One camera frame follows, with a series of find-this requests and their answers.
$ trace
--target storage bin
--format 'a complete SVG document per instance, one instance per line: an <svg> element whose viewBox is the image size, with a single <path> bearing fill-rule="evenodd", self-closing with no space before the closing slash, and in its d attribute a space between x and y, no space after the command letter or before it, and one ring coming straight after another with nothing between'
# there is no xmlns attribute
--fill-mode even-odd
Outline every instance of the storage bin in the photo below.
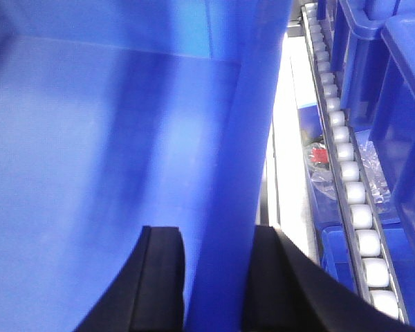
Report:
<svg viewBox="0 0 415 332"><path fill-rule="evenodd" d="M355 292L346 238L341 226L327 227L321 232L323 254L321 266L335 280Z"/></svg>
<svg viewBox="0 0 415 332"><path fill-rule="evenodd" d="M317 2L317 20L318 21L326 19L326 14L327 14L326 5L327 5L326 0L318 0Z"/></svg>
<svg viewBox="0 0 415 332"><path fill-rule="evenodd" d="M72 331L144 225L186 331L239 330L289 8L0 0L0 331Z"/></svg>
<svg viewBox="0 0 415 332"><path fill-rule="evenodd" d="M402 224L385 225L384 233L409 322L415 326L415 254Z"/></svg>
<svg viewBox="0 0 415 332"><path fill-rule="evenodd" d="M384 79L389 53L380 33L385 20L414 11L415 0L338 1L331 69L356 131L370 128Z"/></svg>
<svg viewBox="0 0 415 332"><path fill-rule="evenodd" d="M415 15L389 19L382 38L391 57L371 139L415 253Z"/></svg>

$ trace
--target blue plastic crate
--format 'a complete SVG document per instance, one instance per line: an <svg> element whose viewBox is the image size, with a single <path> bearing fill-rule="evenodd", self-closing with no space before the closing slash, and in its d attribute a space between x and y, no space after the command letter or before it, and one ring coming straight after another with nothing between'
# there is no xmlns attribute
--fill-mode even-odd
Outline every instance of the blue plastic crate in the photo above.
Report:
<svg viewBox="0 0 415 332"><path fill-rule="evenodd" d="M290 6L0 0L0 331L72 331L143 225L186 331L239 330Z"/></svg>
<svg viewBox="0 0 415 332"><path fill-rule="evenodd" d="M415 326L415 254L412 250L414 244L409 242L402 224L383 227L409 322Z"/></svg>
<svg viewBox="0 0 415 332"><path fill-rule="evenodd" d="M331 69L341 90L341 106L348 109L356 131L371 126L384 79L389 51L380 38L385 20L415 11L415 0L339 0Z"/></svg>
<svg viewBox="0 0 415 332"><path fill-rule="evenodd" d="M371 139L415 252L415 15L389 19L382 38L391 58Z"/></svg>
<svg viewBox="0 0 415 332"><path fill-rule="evenodd" d="M317 19L319 21L326 19L326 8L327 1L326 0L318 0L317 3Z"/></svg>
<svg viewBox="0 0 415 332"><path fill-rule="evenodd" d="M321 232L323 254L321 265L335 280L355 292L346 238L341 226L323 229Z"/></svg>

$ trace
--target red object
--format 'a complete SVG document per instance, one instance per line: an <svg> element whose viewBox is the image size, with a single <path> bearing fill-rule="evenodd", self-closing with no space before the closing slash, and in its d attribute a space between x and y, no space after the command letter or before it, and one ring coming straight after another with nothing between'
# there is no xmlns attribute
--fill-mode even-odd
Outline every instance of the red object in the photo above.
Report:
<svg viewBox="0 0 415 332"><path fill-rule="evenodd" d="M311 156L312 163L322 163L328 164L329 157L327 156L327 149L318 149L314 147L312 149L312 156Z"/></svg>

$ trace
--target plastic bag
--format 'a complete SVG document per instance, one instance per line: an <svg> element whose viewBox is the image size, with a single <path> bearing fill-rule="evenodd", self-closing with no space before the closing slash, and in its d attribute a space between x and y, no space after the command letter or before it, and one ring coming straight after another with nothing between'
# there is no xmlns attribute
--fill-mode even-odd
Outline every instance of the plastic bag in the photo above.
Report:
<svg viewBox="0 0 415 332"><path fill-rule="evenodd" d="M311 173L311 181L315 188L330 199L336 200L333 174L329 169L327 148L322 142L315 142L304 148L306 163Z"/></svg>
<svg viewBox="0 0 415 332"><path fill-rule="evenodd" d="M360 155L365 167L369 186L372 191L373 200L376 204L378 213L394 212L391 204L391 193L387 185L386 178L382 172L380 161L372 141L367 140L361 144Z"/></svg>

